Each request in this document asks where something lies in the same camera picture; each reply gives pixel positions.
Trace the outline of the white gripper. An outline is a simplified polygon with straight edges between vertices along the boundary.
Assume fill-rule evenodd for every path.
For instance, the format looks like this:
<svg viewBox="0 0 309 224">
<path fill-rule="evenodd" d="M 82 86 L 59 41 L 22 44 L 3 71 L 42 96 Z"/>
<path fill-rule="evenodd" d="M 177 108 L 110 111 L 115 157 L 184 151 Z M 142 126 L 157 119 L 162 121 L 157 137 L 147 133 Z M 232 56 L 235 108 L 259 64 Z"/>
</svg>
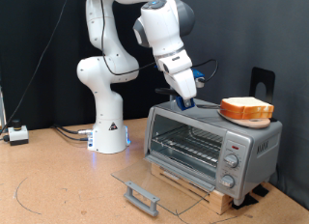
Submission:
<svg viewBox="0 0 309 224">
<path fill-rule="evenodd" d="M 184 99 L 185 107 L 191 106 L 191 98 L 197 94 L 192 62 L 186 53 L 162 57 L 156 60 L 167 83 Z"/>
</svg>

